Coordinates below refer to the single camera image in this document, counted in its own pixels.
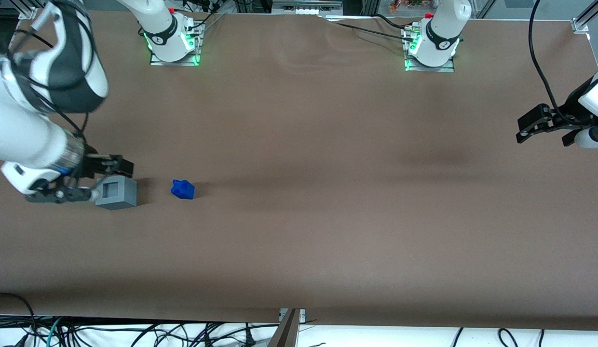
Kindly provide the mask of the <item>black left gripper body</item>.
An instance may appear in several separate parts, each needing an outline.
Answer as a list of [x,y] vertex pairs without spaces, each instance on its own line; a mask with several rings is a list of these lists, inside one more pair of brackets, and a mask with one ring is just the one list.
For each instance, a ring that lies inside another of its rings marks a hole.
[[551,108],[550,115],[552,120],[549,132],[568,131],[561,138],[564,147],[573,145],[575,136],[592,123],[590,113],[581,108]]

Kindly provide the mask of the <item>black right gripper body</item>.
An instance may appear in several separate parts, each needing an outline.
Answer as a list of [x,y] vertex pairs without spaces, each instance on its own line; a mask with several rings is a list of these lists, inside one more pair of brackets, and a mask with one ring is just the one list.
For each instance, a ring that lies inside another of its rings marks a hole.
[[103,155],[85,154],[69,174],[69,187],[78,187],[83,179],[94,179],[91,177],[91,167],[107,166],[104,164],[106,161]]

